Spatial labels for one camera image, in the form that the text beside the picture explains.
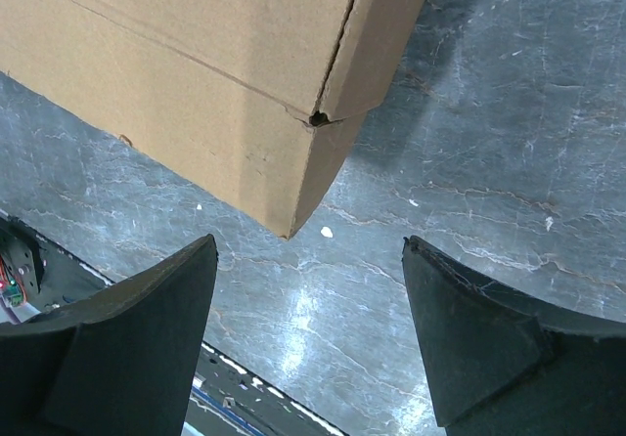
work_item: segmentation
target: box seam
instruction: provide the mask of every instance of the box seam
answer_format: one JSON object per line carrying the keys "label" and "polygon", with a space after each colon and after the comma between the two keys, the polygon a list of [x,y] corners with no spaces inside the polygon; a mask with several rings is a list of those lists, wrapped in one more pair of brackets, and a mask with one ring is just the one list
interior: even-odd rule
{"label": "box seam", "polygon": [[342,43],[343,37],[344,37],[344,35],[346,33],[346,29],[347,29],[348,22],[350,20],[350,16],[354,12],[354,5],[355,5],[355,3],[356,3],[356,0],[350,0],[350,2],[348,3],[347,7],[345,8],[345,14],[343,15],[343,21],[341,22],[341,28],[339,29],[339,34],[337,35],[337,38],[336,38],[335,48],[333,49],[333,54],[331,56],[331,59],[329,60],[329,65],[328,65],[328,68],[326,70],[326,74],[324,75],[324,79],[322,81],[322,85],[320,86],[320,91],[319,91],[317,99],[315,101],[314,114],[312,115],[312,118],[315,117],[316,115],[320,116],[322,119],[325,118],[323,113],[320,112],[320,108],[322,106],[322,101],[324,100],[324,95],[325,95],[325,93],[327,91],[327,86],[329,84],[329,80],[331,78],[331,74],[333,73],[333,69],[335,69],[335,64],[336,64],[336,61],[337,61],[337,57],[339,56],[339,51],[341,49],[341,43]]}
{"label": "box seam", "polygon": [[[264,92],[264,91],[254,87],[254,86],[250,86],[246,82],[244,82],[241,79],[237,78],[236,76],[234,76],[234,75],[232,75],[232,74],[230,74],[230,73],[220,69],[219,67],[217,67],[215,65],[211,65],[210,63],[207,63],[204,60],[201,60],[200,58],[195,57],[194,55],[192,55],[192,54],[190,54],[188,52],[185,52],[185,51],[183,51],[183,50],[181,50],[181,49],[179,49],[177,47],[174,47],[172,45],[168,45],[167,43],[163,43],[160,40],[157,40],[155,38],[149,37],[149,36],[141,33],[140,31],[138,31],[138,30],[136,30],[136,29],[134,29],[132,27],[129,27],[127,25],[119,23],[119,22],[113,20],[112,18],[110,18],[109,16],[107,16],[106,14],[103,14],[102,12],[96,11],[96,10],[90,8],[89,6],[86,6],[86,5],[82,4],[79,1],[76,1],[76,0],[66,0],[66,1],[74,4],[75,6],[77,6],[79,8],[82,8],[82,9],[88,11],[91,14],[94,14],[94,15],[96,15],[98,17],[103,18],[106,21],[111,22],[115,26],[117,26],[117,27],[119,27],[121,29],[126,30],[127,32],[133,34],[134,36],[136,36],[136,37],[138,37],[138,38],[140,38],[142,40],[147,40],[147,41],[157,45],[158,47],[161,47],[161,48],[164,48],[165,50],[170,51],[171,53],[173,53],[175,55],[179,55],[179,56],[183,57],[186,60],[190,60],[190,61],[196,63],[197,65],[200,65],[200,66],[206,68],[208,71],[215,72],[215,73],[225,77],[226,79],[229,79],[229,80],[237,83],[238,85],[246,88],[247,90],[249,90],[251,92],[254,92],[254,93],[256,93],[256,94],[258,94],[258,95],[260,95],[260,96],[262,96],[262,97],[264,97],[264,98],[266,98],[266,99],[268,99],[268,100],[270,100],[272,102],[275,102],[276,104],[284,107],[286,109],[286,111],[291,116],[293,116],[295,119],[297,119],[298,121],[303,121],[305,123],[308,123],[307,121],[304,120],[304,118],[307,118],[307,117],[308,118],[312,118],[314,116],[314,115],[307,115],[306,112],[298,109],[297,107],[294,107],[294,106],[292,106],[292,105],[290,105],[290,104],[288,104],[286,102],[283,102],[282,100],[276,98],[275,96],[272,96],[271,94],[269,94],[267,92]],[[110,7],[106,3],[103,3],[103,6]],[[332,63],[335,60],[336,52],[334,53],[334,57],[332,59]],[[326,80],[328,79],[328,75],[329,74],[327,73],[327,75],[325,76],[324,84],[323,84],[323,86],[321,88],[322,90],[324,89],[324,87],[326,85]]]}

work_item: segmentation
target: gray marble floor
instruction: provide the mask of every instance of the gray marble floor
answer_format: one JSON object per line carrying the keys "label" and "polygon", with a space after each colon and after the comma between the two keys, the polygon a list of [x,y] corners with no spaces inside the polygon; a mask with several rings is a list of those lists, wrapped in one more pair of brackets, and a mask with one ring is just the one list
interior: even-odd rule
{"label": "gray marble floor", "polygon": [[0,207],[116,280],[214,233],[208,341],[351,434],[442,434],[403,236],[626,322],[625,11],[428,0],[384,105],[289,242],[3,76]]}

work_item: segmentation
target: cardboard box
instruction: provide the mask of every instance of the cardboard box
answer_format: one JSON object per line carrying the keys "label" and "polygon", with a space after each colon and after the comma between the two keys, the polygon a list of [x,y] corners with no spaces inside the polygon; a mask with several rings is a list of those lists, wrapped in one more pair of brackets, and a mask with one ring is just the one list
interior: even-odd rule
{"label": "cardboard box", "polygon": [[1,0],[0,70],[289,238],[424,0]]}

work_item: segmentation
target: floor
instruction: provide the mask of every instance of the floor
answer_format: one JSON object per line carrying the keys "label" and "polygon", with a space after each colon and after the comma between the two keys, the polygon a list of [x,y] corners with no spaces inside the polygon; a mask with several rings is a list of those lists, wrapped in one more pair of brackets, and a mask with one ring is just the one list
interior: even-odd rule
{"label": "floor", "polygon": [[625,12],[428,0],[384,105],[289,242],[2,76],[0,207],[116,280],[214,233],[209,342],[350,434],[441,435],[404,236],[626,322]]}

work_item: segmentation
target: white debris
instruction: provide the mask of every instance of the white debris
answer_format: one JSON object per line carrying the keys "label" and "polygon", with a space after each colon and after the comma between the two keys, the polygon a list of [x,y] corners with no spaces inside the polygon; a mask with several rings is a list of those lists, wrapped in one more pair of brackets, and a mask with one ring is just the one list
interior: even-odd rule
{"label": "white debris", "polygon": [[206,351],[208,351],[209,353],[215,353],[215,350],[212,349],[210,346],[208,346],[206,343],[202,343],[202,348],[204,348]]}
{"label": "white debris", "polygon": [[329,434],[332,434],[333,436],[343,436],[343,433],[341,431],[339,431],[337,428],[335,428],[334,426],[332,426],[330,423],[328,423],[327,421],[324,421],[323,419],[319,418],[316,414],[312,414],[311,412],[309,412],[308,410],[306,410],[304,407],[302,407],[298,402],[291,402],[291,405],[298,411],[300,411],[302,414],[305,414],[306,416],[308,416],[309,418],[311,418],[313,421],[315,421],[317,424],[319,424],[320,426],[322,426],[324,429],[326,429],[326,431]]}
{"label": "white debris", "polygon": [[235,363],[233,360],[231,360],[229,358],[226,358],[223,355],[219,355],[219,359],[222,360],[224,363],[226,363],[231,368],[233,368],[239,374],[247,374],[247,371],[244,368],[242,368],[241,366],[239,366],[237,363]]}
{"label": "white debris", "polygon": [[322,228],[321,233],[322,233],[322,236],[324,236],[325,238],[328,238],[328,239],[333,238],[333,231],[331,231],[331,228],[329,228],[328,226],[324,226]]}
{"label": "white debris", "polygon": [[270,391],[270,394],[274,394],[279,399],[284,399],[285,398],[285,396],[283,394],[281,394],[278,390],[276,390],[274,387],[268,387],[267,390]]}
{"label": "white debris", "polygon": [[83,270],[86,270],[87,272],[91,273],[94,277],[96,277],[97,279],[101,280],[107,286],[111,286],[113,284],[113,282],[111,280],[109,280],[104,275],[101,275],[100,272],[98,272],[97,270],[94,270],[93,268],[91,268],[86,263],[78,262],[78,265],[80,265]]}
{"label": "white debris", "polygon": [[195,375],[193,384],[194,384],[194,387],[197,387],[197,388],[200,389],[202,387],[202,384],[203,384],[202,379],[200,379],[199,377],[197,377]]}

